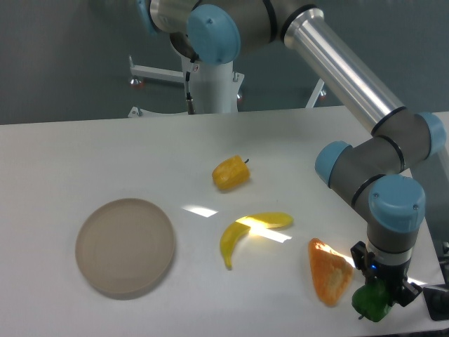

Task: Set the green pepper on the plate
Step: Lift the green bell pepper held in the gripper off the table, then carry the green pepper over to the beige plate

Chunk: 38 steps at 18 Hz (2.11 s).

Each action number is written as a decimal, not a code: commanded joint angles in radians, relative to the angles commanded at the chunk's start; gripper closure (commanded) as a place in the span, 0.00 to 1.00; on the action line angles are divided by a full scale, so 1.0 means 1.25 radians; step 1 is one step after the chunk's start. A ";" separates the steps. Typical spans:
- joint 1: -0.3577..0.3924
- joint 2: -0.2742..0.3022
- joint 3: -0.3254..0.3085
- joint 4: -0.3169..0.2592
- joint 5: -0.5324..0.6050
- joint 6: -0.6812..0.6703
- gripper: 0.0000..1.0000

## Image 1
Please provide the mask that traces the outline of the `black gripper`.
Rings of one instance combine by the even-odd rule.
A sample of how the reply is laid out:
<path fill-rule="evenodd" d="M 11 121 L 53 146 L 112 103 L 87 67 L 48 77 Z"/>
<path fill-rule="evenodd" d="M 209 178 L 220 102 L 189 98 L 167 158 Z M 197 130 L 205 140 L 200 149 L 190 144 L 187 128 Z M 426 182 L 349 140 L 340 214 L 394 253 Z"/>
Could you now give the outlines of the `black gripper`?
<path fill-rule="evenodd" d="M 357 242 L 350 251 L 355 268 L 360 270 L 366 278 L 364 287 L 370 290 L 375 289 L 377 278 L 393 284 L 391 306 L 399 304 L 404 308 L 422 293 L 420 285 L 408 281 L 412 249 L 400 253 L 388 253 L 367 241 L 367 244 Z"/>

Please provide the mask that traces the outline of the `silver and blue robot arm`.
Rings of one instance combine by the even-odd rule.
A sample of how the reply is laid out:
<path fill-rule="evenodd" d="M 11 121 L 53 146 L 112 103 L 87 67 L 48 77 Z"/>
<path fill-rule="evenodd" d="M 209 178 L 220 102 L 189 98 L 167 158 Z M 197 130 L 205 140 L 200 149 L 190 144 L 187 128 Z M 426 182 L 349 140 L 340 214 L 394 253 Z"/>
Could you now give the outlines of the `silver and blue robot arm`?
<path fill-rule="evenodd" d="M 413 114 L 326 24 L 311 1 L 138 1 L 150 34 L 164 32 L 182 56 L 180 81 L 189 114 L 237 110 L 242 53 L 281 41 L 299 53 L 370 133 L 357 147 L 333 142 L 315 169 L 368 223 L 366 242 L 351 249 L 366 286 L 382 282 L 390 305 L 421 293 L 408 281 L 413 247 L 425 215 L 424 188 L 403 172 L 445 146 L 441 120 Z"/>

